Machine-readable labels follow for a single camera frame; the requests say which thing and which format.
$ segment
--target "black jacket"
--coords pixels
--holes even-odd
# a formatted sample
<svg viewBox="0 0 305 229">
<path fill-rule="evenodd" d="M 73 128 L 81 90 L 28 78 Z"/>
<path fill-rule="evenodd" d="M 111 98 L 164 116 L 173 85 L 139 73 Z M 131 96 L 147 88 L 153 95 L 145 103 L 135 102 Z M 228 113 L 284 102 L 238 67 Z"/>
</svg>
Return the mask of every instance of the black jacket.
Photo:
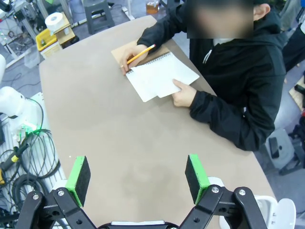
<svg viewBox="0 0 305 229">
<path fill-rule="evenodd" d="M 187 32 L 184 5 L 145 29 L 138 44 L 156 44 L 157 49 L 175 33 Z M 257 150 L 275 129 L 286 74 L 282 57 L 286 40 L 273 10 L 254 22 L 251 38 L 216 46 L 212 39 L 190 39 L 190 60 L 218 96 L 197 92 L 190 107 L 191 117 L 209 123 L 212 131 L 238 148 Z"/>
</svg>

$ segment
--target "bolt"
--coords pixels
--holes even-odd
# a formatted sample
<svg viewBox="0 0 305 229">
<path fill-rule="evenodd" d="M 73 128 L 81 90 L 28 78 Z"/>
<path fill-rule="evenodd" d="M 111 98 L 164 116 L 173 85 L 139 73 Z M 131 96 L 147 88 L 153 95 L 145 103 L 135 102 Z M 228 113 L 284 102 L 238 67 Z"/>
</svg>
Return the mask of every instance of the bolt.
<svg viewBox="0 0 305 229">
<path fill-rule="evenodd" d="M 212 188 L 212 192 L 213 192 L 213 193 L 218 193 L 218 192 L 219 192 L 218 187 L 213 187 L 213 188 Z"/>
<path fill-rule="evenodd" d="M 65 194 L 65 192 L 61 190 L 57 194 L 61 197 L 61 196 L 63 196 L 63 194 Z"/>
<path fill-rule="evenodd" d="M 241 196 L 244 196 L 244 195 L 246 195 L 246 191 L 243 190 L 243 189 L 240 189 L 240 190 L 239 190 L 239 194 L 240 194 Z"/>
<path fill-rule="evenodd" d="M 35 194 L 34 196 L 33 196 L 33 199 L 34 200 L 37 200 L 39 198 L 39 196 L 37 195 L 37 194 Z"/>
</svg>

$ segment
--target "yellow bin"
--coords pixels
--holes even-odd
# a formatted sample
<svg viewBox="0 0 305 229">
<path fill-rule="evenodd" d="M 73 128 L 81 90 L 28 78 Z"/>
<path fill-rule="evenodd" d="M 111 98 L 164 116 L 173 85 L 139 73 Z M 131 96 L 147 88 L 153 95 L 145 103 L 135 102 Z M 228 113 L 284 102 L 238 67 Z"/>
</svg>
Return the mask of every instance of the yellow bin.
<svg viewBox="0 0 305 229">
<path fill-rule="evenodd" d="M 40 34 L 36 36 L 36 44 L 38 51 L 42 51 L 48 48 L 50 45 L 54 44 L 57 41 L 55 34 L 51 36 L 49 29 L 45 29 Z"/>
</svg>

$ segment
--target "person's right hand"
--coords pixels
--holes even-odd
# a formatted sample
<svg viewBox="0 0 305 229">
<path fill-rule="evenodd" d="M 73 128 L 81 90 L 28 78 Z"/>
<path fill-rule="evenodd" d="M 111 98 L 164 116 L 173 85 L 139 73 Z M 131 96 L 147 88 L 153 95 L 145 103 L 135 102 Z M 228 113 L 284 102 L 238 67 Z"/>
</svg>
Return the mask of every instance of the person's right hand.
<svg viewBox="0 0 305 229">
<path fill-rule="evenodd" d="M 128 72 L 130 68 L 135 67 L 140 61 L 144 60 L 147 57 L 148 52 L 144 53 L 143 55 L 135 59 L 133 62 L 131 62 L 129 65 L 127 65 L 127 61 L 129 59 L 138 55 L 140 52 L 144 51 L 145 49 L 147 49 L 146 45 L 139 44 L 137 46 L 125 50 L 123 57 L 121 58 L 120 61 L 120 65 L 122 66 L 122 72 L 124 75 Z"/>
</svg>

